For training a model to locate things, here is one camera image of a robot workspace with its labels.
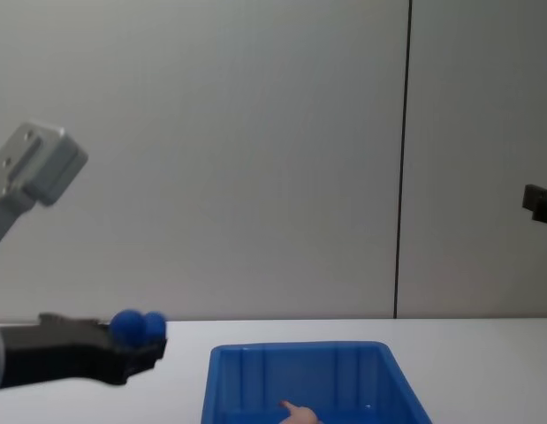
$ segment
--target white table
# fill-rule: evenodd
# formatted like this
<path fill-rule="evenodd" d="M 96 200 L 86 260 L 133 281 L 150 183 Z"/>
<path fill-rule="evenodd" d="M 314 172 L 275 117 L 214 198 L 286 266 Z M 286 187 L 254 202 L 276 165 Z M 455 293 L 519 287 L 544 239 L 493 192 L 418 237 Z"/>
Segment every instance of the white table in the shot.
<path fill-rule="evenodd" d="M 547 423 L 547 320 L 173 322 L 163 361 L 124 388 L 64 381 L 0 391 L 0 424 L 198 424 L 216 345 L 377 340 L 430 418 Z"/>

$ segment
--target gray wall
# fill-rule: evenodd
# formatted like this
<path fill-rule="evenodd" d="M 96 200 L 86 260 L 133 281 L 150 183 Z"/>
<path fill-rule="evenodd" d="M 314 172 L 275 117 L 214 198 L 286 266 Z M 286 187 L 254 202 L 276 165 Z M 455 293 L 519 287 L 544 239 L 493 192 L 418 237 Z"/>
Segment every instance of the gray wall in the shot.
<path fill-rule="evenodd" d="M 547 315 L 547 0 L 414 0 L 399 316 Z"/>
<path fill-rule="evenodd" d="M 0 146 L 90 161 L 0 246 L 0 320 L 391 316 L 404 0 L 0 0 Z"/>

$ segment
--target blue foam ball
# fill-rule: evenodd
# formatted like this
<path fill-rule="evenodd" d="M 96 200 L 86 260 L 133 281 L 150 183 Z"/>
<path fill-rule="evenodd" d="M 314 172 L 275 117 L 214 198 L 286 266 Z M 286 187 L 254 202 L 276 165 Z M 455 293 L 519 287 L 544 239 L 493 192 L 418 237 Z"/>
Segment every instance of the blue foam ball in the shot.
<path fill-rule="evenodd" d="M 109 324 L 111 335 L 122 345 L 141 347 L 147 341 L 147 324 L 143 315 L 132 309 L 118 312 Z"/>
<path fill-rule="evenodd" d="M 149 312 L 144 316 L 149 342 L 163 341 L 167 337 L 167 322 L 160 312 Z"/>

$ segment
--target blue tray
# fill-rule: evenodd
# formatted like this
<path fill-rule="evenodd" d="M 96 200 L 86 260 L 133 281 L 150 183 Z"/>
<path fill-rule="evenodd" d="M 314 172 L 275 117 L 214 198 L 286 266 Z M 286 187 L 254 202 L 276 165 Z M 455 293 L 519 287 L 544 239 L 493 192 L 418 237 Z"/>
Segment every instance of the blue tray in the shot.
<path fill-rule="evenodd" d="M 324 424 L 428 424 L 385 344 L 219 346 L 210 355 L 201 424 L 278 424 L 286 399 Z"/>

